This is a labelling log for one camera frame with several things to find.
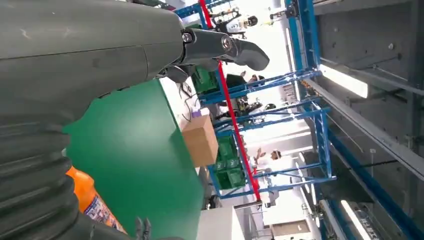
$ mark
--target green crate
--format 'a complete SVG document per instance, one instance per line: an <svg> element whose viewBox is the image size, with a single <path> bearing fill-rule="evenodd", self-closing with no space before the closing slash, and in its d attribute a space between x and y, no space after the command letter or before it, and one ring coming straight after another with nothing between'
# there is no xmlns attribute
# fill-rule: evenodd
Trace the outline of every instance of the green crate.
<svg viewBox="0 0 424 240"><path fill-rule="evenodd" d="M220 171L215 173L216 178L218 179L219 188L221 190L232 189L230 182L230 177L227 174L227 171Z"/></svg>
<svg viewBox="0 0 424 240"><path fill-rule="evenodd" d="M230 158L225 161L225 167L227 169L233 169L241 167L242 163L240 162L240 158Z"/></svg>
<svg viewBox="0 0 424 240"><path fill-rule="evenodd" d="M246 185L245 172L243 168L232 168L215 172L222 190L234 189Z"/></svg>
<svg viewBox="0 0 424 240"><path fill-rule="evenodd" d="M203 93L210 90L218 90L218 80L215 72L209 72L206 69L197 66L191 76L194 88L197 93Z"/></svg>
<svg viewBox="0 0 424 240"><path fill-rule="evenodd" d="M245 172L241 167L228 170L227 174L232 188L246 185Z"/></svg>
<svg viewBox="0 0 424 240"><path fill-rule="evenodd" d="M215 162L215 170L219 172L219 171L225 170L226 167L227 167L227 162L223 161L220 155L218 154L218 156L216 157L216 162Z"/></svg>
<svg viewBox="0 0 424 240"><path fill-rule="evenodd" d="M227 161L231 159L238 159L236 143L232 136L225 136L218 138L218 153L222 160Z"/></svg>

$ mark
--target orange bottle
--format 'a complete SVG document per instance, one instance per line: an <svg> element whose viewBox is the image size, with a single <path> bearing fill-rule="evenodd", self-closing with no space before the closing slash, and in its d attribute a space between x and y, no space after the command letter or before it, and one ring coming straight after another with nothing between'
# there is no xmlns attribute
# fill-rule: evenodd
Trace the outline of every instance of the orange bottle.
<svg viewBox="0 0 424 240"><path fill-rule="evenodd" d="M94 180L86 173L71 167L66 173L75 182L74 193L79 201L79 211L91 219L127 233L94 188Z"/></svg>

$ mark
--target metal rail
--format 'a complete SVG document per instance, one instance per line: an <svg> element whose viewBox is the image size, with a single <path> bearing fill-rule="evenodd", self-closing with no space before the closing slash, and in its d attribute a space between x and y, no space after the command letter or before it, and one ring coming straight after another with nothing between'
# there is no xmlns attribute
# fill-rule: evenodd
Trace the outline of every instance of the metal rail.
<svg viewBox="0 0 424 240"><path fill-rule="evenodd" d="M310 79L304 81L315 89L324 99L327 99L328 104L340 112L370 139L374 140L374 142L413 172L419 179L424 180L424 158L420 157L406 146L399 144L387 133L355 112L352 108L348 107L344 102L337 99L316 82Z"/></svg>

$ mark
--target metal bolt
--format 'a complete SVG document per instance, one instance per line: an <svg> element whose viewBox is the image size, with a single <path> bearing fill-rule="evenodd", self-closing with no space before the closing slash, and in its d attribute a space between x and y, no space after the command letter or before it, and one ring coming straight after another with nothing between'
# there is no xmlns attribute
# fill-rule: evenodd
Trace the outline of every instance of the metal bolt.
<svg viewBox="0 0 424 240"><path fill-rule="evenodd" d="M224 50L229 51L233 48L233 44L229 36L223 36L221 39L221 44Z"/></svg>
<svg viewBox="0 0 424 240"><path fill-rule="evenodd" d="M184 43L191 43L193 41L193 37L190 33L185 32L182 34L182 41Z"/></svg>

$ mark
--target cardboard box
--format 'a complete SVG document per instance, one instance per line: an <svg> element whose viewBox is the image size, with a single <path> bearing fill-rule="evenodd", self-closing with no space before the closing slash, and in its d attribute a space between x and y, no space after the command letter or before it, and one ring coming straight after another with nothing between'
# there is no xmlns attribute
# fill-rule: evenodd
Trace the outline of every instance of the cardboard box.
<svg viewBox="0 0 424 240"><path fill-rule="evenodd" d="M194 167L215 164L218 141L209 115L195 117L182 130Z"/></svg>

